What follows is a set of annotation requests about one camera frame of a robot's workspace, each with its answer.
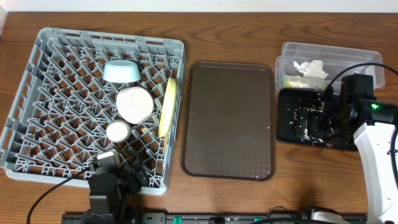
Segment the white tissue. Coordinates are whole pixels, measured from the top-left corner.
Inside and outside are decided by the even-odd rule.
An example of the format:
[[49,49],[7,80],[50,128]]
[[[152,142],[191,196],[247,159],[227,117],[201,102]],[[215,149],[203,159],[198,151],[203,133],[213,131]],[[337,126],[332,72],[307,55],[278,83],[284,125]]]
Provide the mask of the white tissue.
[[321,60],[313,60],[311,63],[304,62],[299,65],[297,62],[293,62],[294,67],[304,74],[306,78],[317,78],[325,79],[329,74],[323,71],[323,62]]

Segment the gray plastic dish rack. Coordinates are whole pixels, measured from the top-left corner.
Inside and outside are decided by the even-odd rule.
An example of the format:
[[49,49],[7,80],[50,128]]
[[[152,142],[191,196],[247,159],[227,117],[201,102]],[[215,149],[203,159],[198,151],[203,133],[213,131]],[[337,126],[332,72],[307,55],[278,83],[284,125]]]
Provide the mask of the gray plastic dish rack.
[[[102,79],[110,60],[139,64],[141,80],[110,83]],[[179,40],[55,28],[42,29],[0,137],[0,167],[8,177],[57,184],[81,171],[99,152],[117,149],[123,164],[138,157],[150,178],[142,194],[163,195],[170,185],[178,112],[187,58]],[[178,83],[172,125],[158,138],[160,113],[172,77]],[[106,126],[121,119],[118,92],[141,86],[154,99],[154,112],[132,127],[120,144],[106,138]],[[93,172],[67,185],[88,187]]]

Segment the yellow plastic object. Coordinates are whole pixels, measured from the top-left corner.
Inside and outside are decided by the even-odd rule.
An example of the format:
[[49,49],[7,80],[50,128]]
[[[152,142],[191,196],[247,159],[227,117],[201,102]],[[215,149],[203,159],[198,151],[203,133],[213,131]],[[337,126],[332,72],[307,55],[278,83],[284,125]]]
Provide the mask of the yellow plastic object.
[[162,114],[160,115],[159,137],[164,137],[169,132],[172,124],[175,96],[177,95],[177,82],[170,78],[167,82],[166,93],[164,95]]

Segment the wooden table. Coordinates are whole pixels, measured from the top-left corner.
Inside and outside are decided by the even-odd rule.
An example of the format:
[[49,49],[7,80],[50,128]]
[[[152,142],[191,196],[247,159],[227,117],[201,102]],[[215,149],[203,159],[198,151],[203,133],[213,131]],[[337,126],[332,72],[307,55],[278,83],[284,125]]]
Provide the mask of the wooden table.
[[[375,50],[382,54],[385,64],[398,68],[397,14],[10,12],[0,40],[1,127],[43,27],[182,40],[188,67],[206,60],[261,63],[275,69],[284,42],[305,42]],[[376,96],[398,104],[397,85],[398,78],[386,72],[386,85]],[[276,205],[289,210],[318,205],[342,213],[367,213],[357,152],[277,143],[277,171],[269,182],[187,176],[180,168],[184,115],[182,109],[170,190],[163,197],[133,196],[130,203],[141,210],[266,213]],[[24,223],[32,204],[50,187],[9,179],[1,170],[0,223]],[[84,212],[89,209],[88,194],[88,189],[60,187],[39,204],[32,220],[60,223],[65,212]]]

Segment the teal connector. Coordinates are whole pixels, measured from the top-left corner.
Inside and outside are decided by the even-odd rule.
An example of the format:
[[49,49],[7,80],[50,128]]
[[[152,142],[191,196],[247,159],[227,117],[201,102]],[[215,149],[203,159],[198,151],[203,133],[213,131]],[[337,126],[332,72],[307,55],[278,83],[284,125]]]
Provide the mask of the teal connector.
[[181,217],[174,217],[174,224],[182,224],[182,218]]

